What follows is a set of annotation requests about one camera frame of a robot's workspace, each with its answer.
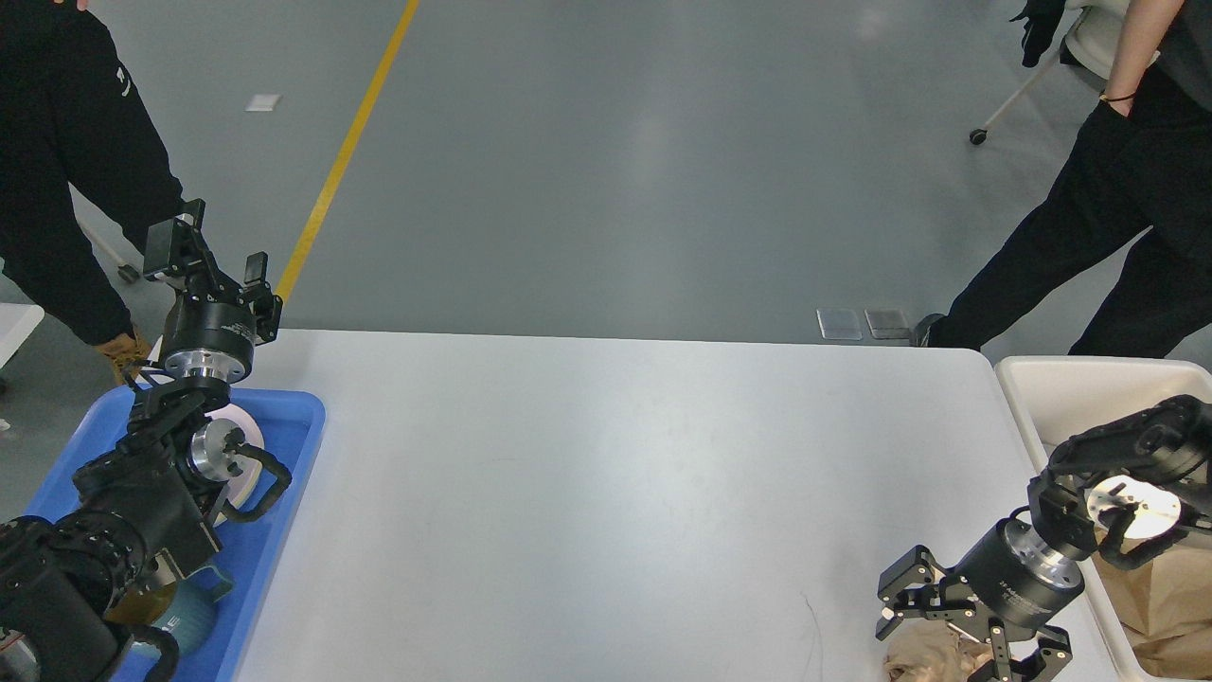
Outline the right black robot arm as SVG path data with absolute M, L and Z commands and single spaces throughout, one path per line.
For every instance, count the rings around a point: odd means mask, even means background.
M 1210 405 L 1190 394 L 1077 432 L 1053 449 L 1013 511 L 951 568 L 910 548 L 882 572 L 887 640 L 902 621 L 941 621 L 990 657 L 972 681 L 1051 681 L 1071 660 L 1051 625 L 1081 596 L 1079 563 L 1098 554 L 1134 571 L 1210 532 Z

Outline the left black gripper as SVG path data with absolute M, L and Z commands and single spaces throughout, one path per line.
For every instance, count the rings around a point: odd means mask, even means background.
M 218 302 L 228 298 L 228 277 L 201 233 L 205 210 L 202 199 L 189 200 L 173 219 L 148 229 L 141 275 L 183 294 L 170 306 L 158 359 L 168 376 L 236 384 L 255 369 L 255 344 L 276 340 L 284 299 L 267 277 L 267 252 L 255 252 L 242 276 L 248 310 Z

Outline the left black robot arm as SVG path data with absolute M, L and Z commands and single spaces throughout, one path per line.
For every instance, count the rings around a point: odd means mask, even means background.
M 73 474 L 76 510 L 2 526 L 5 681 L 108 681 L 136 642 L 158 651 L 147 680 L 173 678 L 173 635 L 112 612 L 201 569 L 221 552 L 217 518 L 255 522 L 292 483 L 241 428 L 212 418 L 255 369 L 255 348 L 276 340 L 284 302 L 264 252 L 248 256 L 242 280 L 221 271 L 205 207 L 190 200 L 149 229 L 143 276 L 172 286 L 176 300 L 158 359 L 122 371 L 135 394 L 125 436 Z

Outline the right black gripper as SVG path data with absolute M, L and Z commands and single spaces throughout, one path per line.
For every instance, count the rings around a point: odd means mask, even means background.
M 1027 522 L 1001 518 L 953 568 L 921 545 L 888 566 L 876 588 L 876 640 L 888 640 L 902 621 L 925 619 L 979 642 L 979 601 L 995 619 L 981 632 L 991 661 L 974 670 L 974 681 L 1053 681 L 1073 653 L 1068 631 L 1046 625 L 1084 591 L 1077 562 L 1047 548 Z M 1013 657 L 1011 640 L 1031 638 L 1035 651 Z

